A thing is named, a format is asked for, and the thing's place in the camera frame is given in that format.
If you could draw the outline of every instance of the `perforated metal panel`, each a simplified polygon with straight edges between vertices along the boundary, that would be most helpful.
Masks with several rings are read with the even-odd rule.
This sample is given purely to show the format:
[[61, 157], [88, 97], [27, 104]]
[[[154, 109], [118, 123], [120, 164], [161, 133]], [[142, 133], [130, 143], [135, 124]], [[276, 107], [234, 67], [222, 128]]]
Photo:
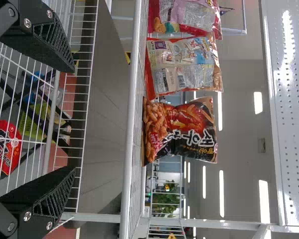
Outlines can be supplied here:
[[281, 224], [299, 226], [299, 0], [263, 0]]

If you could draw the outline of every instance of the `fluorescent light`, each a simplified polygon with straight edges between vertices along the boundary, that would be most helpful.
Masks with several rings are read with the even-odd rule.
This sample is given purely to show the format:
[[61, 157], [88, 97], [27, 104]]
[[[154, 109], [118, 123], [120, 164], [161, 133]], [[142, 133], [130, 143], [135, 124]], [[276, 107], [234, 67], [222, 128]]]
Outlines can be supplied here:
[[254, 92], [255, 114], [263, 111], [263, 94], [261, 92]]
[[219, 170], [219, 214], [222, 218], [225, 216], [223, 170]]
[[268, 183], [259, 180], [259, 201], [261, 223], [270, 223]]
[[186, 198], [184, 198], [184, 217], [186, 216]]
[[188, 178], [187, 181], [190, 183], [190, 162], [188, 162]]
[[186, 170], [186, 161], [184, 163], [184, 178], [186, 178], [187, 170]]
[[218, 92], [218, 130], [223, 130], [223, 100], [221, 92]]
[[76, 230], [75, 239], [80, 239], [80, 228]]
[[206, 166], [203, 166], [203, 199], [206, 198]]
[[193, 227], [193, 237], [196, 238], [196, 227]]

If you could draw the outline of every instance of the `red snack bag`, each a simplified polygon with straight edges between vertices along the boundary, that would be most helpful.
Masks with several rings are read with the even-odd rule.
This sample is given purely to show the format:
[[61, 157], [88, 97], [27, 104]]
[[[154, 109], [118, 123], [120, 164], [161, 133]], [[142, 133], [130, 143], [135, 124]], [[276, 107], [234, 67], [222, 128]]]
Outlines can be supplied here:
[[149, 0], [149, 33], [185, 32], [221, 40], [218, 0]]
[[148, 38], [145, 57], [147, 97], [177, 91], [223, 91], [214, 34], [160, 40]]
[[212, 97], [203, 97], [176, 107], [152, 103], [144, 98], [143, 116], [148, 163], [166, 155], [217, 163], [218, 145]]
[[0, 120], [0, 168], [2, 164], [1, 178], [13, 172], [20, 159], [21, 141], [20, 133], [13, 124]]

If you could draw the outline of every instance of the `wire rack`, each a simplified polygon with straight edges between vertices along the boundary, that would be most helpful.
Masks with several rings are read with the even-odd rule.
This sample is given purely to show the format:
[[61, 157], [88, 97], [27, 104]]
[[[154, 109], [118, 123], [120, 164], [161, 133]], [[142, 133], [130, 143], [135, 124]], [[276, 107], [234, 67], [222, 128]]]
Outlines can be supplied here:
[[148, 8], [149, 0], [136, 1], [120, 225], [121, 238], [125, 239], [132, 238], [141, 215], [141, 138]]
[[[1, 161], [0, 196], [50, 171], [72, 165], [76, 167], [76, 177], [65, 211], [76, 212], [98, 1], [43, 2], [58, 14], [68, 35], [76, 59], [75, 73], [56, 71], [0, 43], [0, 122], [5, 122], [0, 129], [6, 132], [0, 134], [0, 142], [20, 145], [15, 169], [10, 166], [8, 173], [4, 172], [3, 165], [8, 161]], [[14, 153], [18, 153], [18, 147], [13, 147]]]

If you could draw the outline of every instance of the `store shelf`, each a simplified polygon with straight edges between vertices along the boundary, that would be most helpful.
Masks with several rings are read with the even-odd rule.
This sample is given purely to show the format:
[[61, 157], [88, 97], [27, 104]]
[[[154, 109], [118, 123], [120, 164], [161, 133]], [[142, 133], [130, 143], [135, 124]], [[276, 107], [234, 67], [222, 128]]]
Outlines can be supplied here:
[[121, 206], [120, 238], [131, 239], [141, 215], [142, 112], [149, 0], [136, 0]]
[[262, 0], [280, 224], [299, 226], [299, 1]]
[[[18, 142], [22, 143], [18, 167], [0, 179], [0, 196], [41, 175], [71, 165], [76, 167], [76, 177], [65, 211], [76, 212], [98, 1], [44, 2], [61, 20], [77, 60], [76, 69], [74, 74], [56, 71], [0, 43], [0, 120], [16, 126], [21, 134]], [[25, 100], [27, 95], [43, 95], [42, 92], [45, 95], [34, 97], [31, 103]]]

